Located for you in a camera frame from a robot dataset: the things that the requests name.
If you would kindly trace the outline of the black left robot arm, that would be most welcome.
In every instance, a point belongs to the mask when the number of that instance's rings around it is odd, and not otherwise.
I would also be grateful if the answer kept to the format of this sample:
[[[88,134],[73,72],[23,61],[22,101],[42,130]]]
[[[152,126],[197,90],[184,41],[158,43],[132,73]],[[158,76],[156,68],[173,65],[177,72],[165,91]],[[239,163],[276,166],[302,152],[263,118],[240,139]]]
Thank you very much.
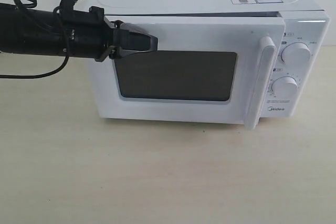
[[[71,10],[70,15],[30,9],[29,14],[51,26],[42,28],[17,7],[1,4],[1,51],[13,54],[118,59],[127,55],[157,51],[158,38],[120,20],[109,21],[103,8]]]

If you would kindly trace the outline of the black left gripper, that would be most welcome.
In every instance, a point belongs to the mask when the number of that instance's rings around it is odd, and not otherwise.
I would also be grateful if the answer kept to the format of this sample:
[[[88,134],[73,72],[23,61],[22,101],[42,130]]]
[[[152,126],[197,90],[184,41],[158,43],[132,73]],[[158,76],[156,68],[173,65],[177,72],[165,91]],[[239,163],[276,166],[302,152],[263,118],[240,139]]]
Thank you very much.
[[[61,9],[59,18],[65,34],[65,53],[70,57],[103,62],[107,57],[123,57],[157,51],[158,38],[131,28],[121,20],[108,21],[104,9],[96,6],[87,12]]]

